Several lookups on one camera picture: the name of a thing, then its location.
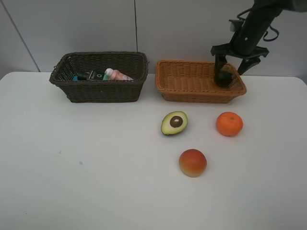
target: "wicker basket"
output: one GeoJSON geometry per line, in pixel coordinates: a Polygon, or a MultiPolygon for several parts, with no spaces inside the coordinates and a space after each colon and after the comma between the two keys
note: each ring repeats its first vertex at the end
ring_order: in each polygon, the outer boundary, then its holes
{"type": "Polygon", "coordinates": [[[233,72],[233,82],[220,88],[214,82],[214,62],[159,61],[155,85],[167,101],[228,103],[246,93],[237,70],[230,64],[223,69],[233,72]]]}
{"type": "Polygon", "coordinates": [[[88,52],[66,54],[51,73],[50,82],[60,87],[71,102],[117,103],[138,100],[148,74],[146,55],[137,52],[88,52]],[[79,71],[118,69],[134,81],[73,81],[79,71]]]}

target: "wall seam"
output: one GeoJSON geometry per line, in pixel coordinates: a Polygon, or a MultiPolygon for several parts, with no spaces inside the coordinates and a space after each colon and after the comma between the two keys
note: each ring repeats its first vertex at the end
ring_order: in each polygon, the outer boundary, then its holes
{"type": "Polygon", "coordinates": [[[138,26],[137,26],[137,19],[136,19],[136,3],[134,0],[134,19],[135,19],[135,40],[136,40],[136,51],[139,51],[138,46],[138,26]]]}
{"type": "Polygon", "coordinates": [[[35,65],[35,67],[37,68],[37,71],[40,72],[40,69],[39,69],[39,67],[38,67],[38,65],[37,65],[37,63],[36,63],[34,57],[32,56],[32,54],[31,54],[31,52],[30,52],[30,50],[29,50],[27,44],[26,44],[25,41],[24,41],[24,38],[22,37],[21,33],[19,32],[19,30],[18,30],[18,28],[17,28],[17,26],[16,26],[16,24],[15,24],[13,18],[11,17],[11,15],[10,15],[8,9],[7,9],[6,6],[4,5],[4,2],[3,2],[2,0],[0,0],[0,3],[1,3],[1,5],[2,5],[3,8],[4,8],[4,11],[5,11],[6,14],[8,15],[8,17],[9,17],[9,19],[10,19],[10,21],[11,21],[13,27],[15,28],[15,31],[17,32],[19,38],[21,39],[22,43],[24,44],[25,49],[27,50],[27,52],[28,52],[28,54],[30,55],[32,61],[34,62],[34,65],[35,65]]]}

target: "cable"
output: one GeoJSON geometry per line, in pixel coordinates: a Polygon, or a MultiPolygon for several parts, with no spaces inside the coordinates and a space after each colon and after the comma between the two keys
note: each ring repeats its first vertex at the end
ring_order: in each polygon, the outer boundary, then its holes
{"type": "MultiPolygon", "coordinates": [[[[246,13],[248,13],[248,12],[250,12],[250,11],[252,11],[252,10],[255,10],[255,9],[257,9],[257,8],[258,8],[258,7],[255,7],[255,5],[254,5],[252,8],[249,8],[248,10],[243,11],[242,13],[238,14],[236,17],[237,17],[239,20],[245,21],[245,18],[242,18],[241,16],[242,16],[243,14],[246,14],[246,13]]],[[[278,38],[278,36],[279,36],[279,31],[278,31],[277,29],[273,28],[271,25],[270,25],[270,29],[271,29],[272,31],[274,31],[274,32],[277,34],[277,36],[276,36],[275,38],[266,39],[266,36],[269,34],[269,32],[266,31],[265,34],[264,34],[264,36],[263,36],[263,40],[264,40],[265,42],[272,42],[272,41],[275,41],[275,40],[278,38]]]]}
{"type": "Polygon", "coordinates": [[[255,6],[253,6],[252,8],[249,8],[249,9],[246,10],[246,11],[243,11],[242,13],[238,14],[236,17],[237,17],[238,19],[240,19],[240,20],[245,21],[245,18],[242,18],[241,16],[242,16],[243,14],[246,14],[246,13],[250,12],[251,10],[254,10],[254,8],[255,8],[255,6]]]}
{"type": "Polygon", "coordinates": [[[266,31],[266,32],[265,32],[265,35],[264,35],[264,37],[263,37],[263,40],[264,40],[265,42],[272,42],[272,41],[275,41],[275,40],[278,38],[278,36],[279,36],[279,31],[278,31],[278,30],[276,30],[275,28],[273,28],[273,27],[271,27],[271,26],[270,26],[270,29],[271,29],[272,31],[274,31],[274,32],[277,34],[277,36],[276,36],[275,38],[266,39],[265,37],[269,34],[269,32],[266,31]]]}

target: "avocado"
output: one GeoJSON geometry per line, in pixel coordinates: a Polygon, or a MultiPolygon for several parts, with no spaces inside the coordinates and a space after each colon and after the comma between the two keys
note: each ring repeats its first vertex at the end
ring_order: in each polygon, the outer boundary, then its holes
{"type": "Polygon", "coordinates": [[[173,135],[182,132],[188,125],[188,117],[184,112],[172,112],[163,119],[161,131],[164,135],[173,135]]]}

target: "orange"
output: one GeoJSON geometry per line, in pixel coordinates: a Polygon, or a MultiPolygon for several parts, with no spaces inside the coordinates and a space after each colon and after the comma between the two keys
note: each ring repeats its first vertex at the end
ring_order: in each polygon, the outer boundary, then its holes
{"type": "Polygon", "coordinates": [[[243,121],[239,115],[225,112],[216,119],[216,128],[224,136],[234,137],[243,128],[243,121]]]}

